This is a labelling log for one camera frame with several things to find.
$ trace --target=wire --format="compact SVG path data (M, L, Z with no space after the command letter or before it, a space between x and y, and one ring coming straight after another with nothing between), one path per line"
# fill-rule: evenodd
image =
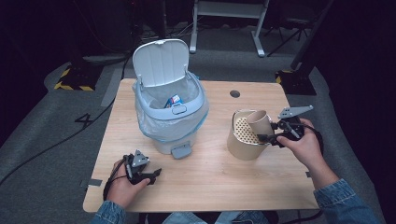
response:
M124 65L122 67L122 75L121 75L121 79L124 79L124 73L125 73L125 67L126 64L128 63L129 59L131 57L126 58ZM42 150L41 152L35 154L33 157L27 159L26 161L23 161L21 164L19 164L17 167L15 167L14 169L12 169L7 175L5 175L1 181L0 181L0 187L3 185L3 183L10 177L12 176L16 171L18 171L23 165L27 164L28 162L34 160L35 158L41 156L42 154L50 151L51 149L63 144L64 142L67 142L68 140L72 139L73 137L75 137L76 135L78 135L79 133L82 133L85 129L87 129L88 127L90 127L93 123L95 123L99 118L101 118L103 116L103 114L106 113L106 111L114 104L115 98L111 101L111 103L95 118L92 120L92 122L87 123L87 125L85 125L83 128L81 128L80 130L78 130L77 132L71 134L70 136L66 137L64 140L52 145L51 147L48 147L44 150Z

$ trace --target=blue item in trash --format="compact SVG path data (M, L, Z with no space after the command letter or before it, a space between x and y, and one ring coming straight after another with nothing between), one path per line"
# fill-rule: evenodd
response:
M166 102L166 105L163 108L169 108L169 107L172 107L173 105L179 105L179 104L183 104L183 101L176 94L168 99L168 101Z

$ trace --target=trash can lid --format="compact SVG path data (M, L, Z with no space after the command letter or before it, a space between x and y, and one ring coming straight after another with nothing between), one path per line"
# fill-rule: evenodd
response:
M182 79L189 66L189 48L180 39L157 40L140 46L133 56L137 78L145 87Z

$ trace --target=perforated cup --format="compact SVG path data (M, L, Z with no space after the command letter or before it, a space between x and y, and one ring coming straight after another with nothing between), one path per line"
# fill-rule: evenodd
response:
M227 148L237 159L257 159L269 144L261 144L247 123L247 117L256 110L238 110L233 114L232 127L227 139Z

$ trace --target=wooden table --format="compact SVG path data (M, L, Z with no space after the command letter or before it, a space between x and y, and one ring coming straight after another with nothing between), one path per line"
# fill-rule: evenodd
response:
M202 81L210 103L205 123L198 130L189 157L175 160L163 155L138 127L134 111L134 79L124 79L113 105L92 179L83 204L96 212L113 164L139 149L150 158L145 172L163 168L154 185L141 192L131 212L241 211L316 209L307 169L288 148L269 146L254 161L241 161L227 149L233 113L239 109L265 109L274 121L289 106L276 83ZM240 92L233 98L230 91Z

